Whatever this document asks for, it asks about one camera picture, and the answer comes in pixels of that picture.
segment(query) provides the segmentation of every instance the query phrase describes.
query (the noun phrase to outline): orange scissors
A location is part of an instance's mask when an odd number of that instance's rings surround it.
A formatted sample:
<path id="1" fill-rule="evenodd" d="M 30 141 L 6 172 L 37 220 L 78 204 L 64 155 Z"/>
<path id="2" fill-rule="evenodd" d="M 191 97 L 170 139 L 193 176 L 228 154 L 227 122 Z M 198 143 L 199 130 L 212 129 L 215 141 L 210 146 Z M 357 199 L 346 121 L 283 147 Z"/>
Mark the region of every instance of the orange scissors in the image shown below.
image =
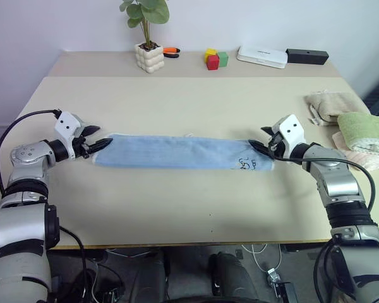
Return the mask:
<path id="1" fill-rule="evenodd" d="M 180 50 L 177 47 L 165 47 L 163 49 L 163 55 L 166 58 L 178 58 Z"/>

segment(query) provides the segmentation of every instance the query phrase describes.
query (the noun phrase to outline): green towel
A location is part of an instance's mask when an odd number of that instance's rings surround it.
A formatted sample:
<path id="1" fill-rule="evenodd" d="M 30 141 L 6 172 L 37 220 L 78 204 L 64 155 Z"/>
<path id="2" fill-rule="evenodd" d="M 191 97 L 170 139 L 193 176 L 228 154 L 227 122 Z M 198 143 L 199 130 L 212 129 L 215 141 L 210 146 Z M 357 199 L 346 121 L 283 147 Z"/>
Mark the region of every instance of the green towel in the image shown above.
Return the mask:
<path id="1" fill-rule="evenodd" d="M 339 116 L 338 123 L 349 149 L 379 155 L 379 117 L 347 112 Z"/>

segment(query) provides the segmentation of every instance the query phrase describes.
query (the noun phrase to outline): black box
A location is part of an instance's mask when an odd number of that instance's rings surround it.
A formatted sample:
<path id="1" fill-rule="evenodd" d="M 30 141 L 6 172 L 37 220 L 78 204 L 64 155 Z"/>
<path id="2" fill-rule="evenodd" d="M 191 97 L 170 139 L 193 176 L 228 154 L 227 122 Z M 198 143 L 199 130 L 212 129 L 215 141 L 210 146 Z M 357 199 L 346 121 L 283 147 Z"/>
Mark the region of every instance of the black box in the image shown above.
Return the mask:
<path id="1" fill-rule="evenodd" d="M 323 50 L 287 49 L 288 63 L 303 63 L 323 65 L 328 54 Z"/>

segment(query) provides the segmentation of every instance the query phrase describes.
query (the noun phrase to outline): white plant pot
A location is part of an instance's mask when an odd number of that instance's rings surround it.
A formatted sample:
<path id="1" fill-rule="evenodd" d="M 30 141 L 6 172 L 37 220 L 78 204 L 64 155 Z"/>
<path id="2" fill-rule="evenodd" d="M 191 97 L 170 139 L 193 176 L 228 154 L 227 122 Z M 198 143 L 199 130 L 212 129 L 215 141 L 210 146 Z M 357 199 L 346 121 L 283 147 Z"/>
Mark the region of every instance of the white plant pot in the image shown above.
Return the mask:
<path id="1" fill-rule="evenodd" d="M 135 44 L 136 63 L 139 67 L 148 73 L 154 73 L 164 66 L 163 47 L 158 46 L 155 49 L 146 51 Z"/>

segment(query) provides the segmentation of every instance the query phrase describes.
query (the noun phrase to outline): red block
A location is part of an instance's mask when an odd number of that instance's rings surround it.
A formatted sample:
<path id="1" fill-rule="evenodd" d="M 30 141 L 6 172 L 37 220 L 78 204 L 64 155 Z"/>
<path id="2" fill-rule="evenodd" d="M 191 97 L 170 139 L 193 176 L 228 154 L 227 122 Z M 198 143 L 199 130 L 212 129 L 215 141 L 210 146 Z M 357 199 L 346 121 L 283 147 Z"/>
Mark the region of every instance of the red block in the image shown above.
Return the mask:
<path id="1" fill-rule="evenodd" d="M 207 68 L 210 71 L 212 71 L 212 70 L 218 69 L 218 67 L 219 67 L 219 56 L 218 55 L 208 56 Z"/>

